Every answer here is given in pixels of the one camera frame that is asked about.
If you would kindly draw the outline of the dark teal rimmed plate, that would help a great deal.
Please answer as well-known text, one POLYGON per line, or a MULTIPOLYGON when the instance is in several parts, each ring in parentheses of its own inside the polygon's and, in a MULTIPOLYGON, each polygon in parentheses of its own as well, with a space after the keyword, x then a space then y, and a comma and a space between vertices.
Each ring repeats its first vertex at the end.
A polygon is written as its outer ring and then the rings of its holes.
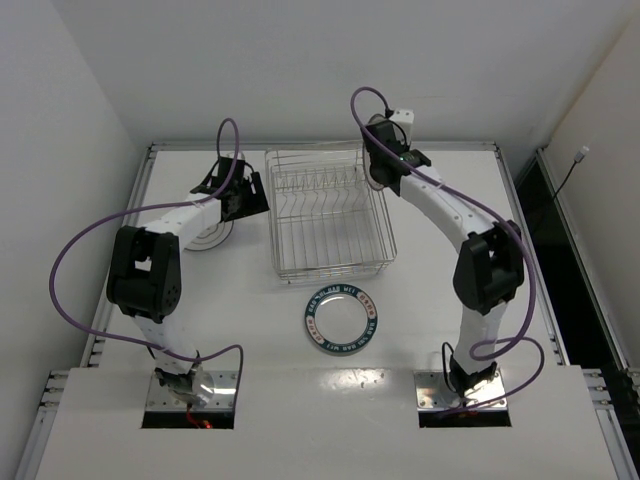
POLYGON ((303 314, 304 330, 324 354, 349 356, 372 341, 379 314, 372 298, 350 284, 332 284, 316 291, 303 314))

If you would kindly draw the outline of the orange sunburst plate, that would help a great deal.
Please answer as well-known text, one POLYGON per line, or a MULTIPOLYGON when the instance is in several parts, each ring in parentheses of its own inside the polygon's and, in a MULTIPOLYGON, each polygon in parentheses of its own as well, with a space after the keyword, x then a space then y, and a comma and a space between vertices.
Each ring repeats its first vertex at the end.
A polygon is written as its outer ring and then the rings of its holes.
POLYGON ((386 156, 378 151, 368 152, 365 154, 365 168, 368 182, 375 191, 381 191, 386 188, 387 172, 385 165, 386 156))

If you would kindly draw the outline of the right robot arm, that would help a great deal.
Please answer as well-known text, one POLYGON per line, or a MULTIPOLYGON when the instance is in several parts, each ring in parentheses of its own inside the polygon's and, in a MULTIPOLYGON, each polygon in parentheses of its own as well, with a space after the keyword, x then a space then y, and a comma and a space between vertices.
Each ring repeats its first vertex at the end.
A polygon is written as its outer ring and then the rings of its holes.
POLYGON ((410 147, 406 133, 412 121, 407 110, 371 117, 363 135, 365 171, 373 189, 389 188, 416 207, 458 254, 453 288, 462 304, 462 320, 445 384, 463 397, 493 378, 497 364, 486 357, 494 353, 507 304, 524 282, 522 253, 490 216, 411 171, 437 177, 431 160, 410 147))

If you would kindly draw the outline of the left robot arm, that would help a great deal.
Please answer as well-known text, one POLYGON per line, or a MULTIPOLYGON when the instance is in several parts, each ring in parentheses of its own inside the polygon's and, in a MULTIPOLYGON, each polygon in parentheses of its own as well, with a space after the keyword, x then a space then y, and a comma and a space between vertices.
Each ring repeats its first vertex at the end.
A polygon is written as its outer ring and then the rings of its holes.
POLYGON ((182 293, 182 254, 220 245, 235 221, 268 209, 261 177, 244 156, 219 157, 184 205, 116 234, 107 298, 148 342, 160 386, 189 406, 207 405, 214 381, 173 316, 182 293))

